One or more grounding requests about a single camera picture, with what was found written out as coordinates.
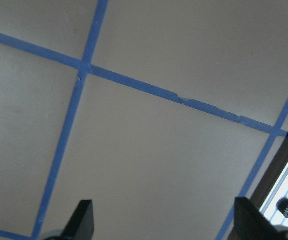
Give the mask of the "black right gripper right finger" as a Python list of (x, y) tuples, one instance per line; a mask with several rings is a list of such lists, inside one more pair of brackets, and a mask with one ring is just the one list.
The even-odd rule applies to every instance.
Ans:
[(271, 240), (275, 228), (245, 197), (234, 200), (234, 230), (240, 240)]

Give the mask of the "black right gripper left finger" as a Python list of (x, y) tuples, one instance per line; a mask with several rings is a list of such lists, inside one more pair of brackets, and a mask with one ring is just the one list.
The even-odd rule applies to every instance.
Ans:
[(81, 200), (64, 228), (62, 240), (91, 240), (94, 234), (92, 200)]

